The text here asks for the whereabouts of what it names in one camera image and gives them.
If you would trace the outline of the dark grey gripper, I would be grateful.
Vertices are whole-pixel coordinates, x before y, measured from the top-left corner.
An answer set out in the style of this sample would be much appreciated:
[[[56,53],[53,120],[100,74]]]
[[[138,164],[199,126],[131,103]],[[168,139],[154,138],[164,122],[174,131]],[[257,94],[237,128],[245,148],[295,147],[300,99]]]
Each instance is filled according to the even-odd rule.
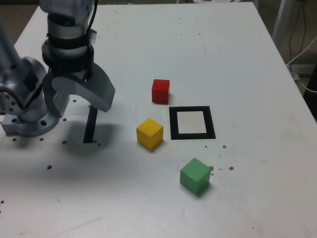
[[[88,70],[64,72],[49,69],[43,79],[43,93],[49,112],[62,118],[69,103],[69,95],[86,99],[94,108],[107,112],[113,102],[115,88],[107,74],[97,64]]]

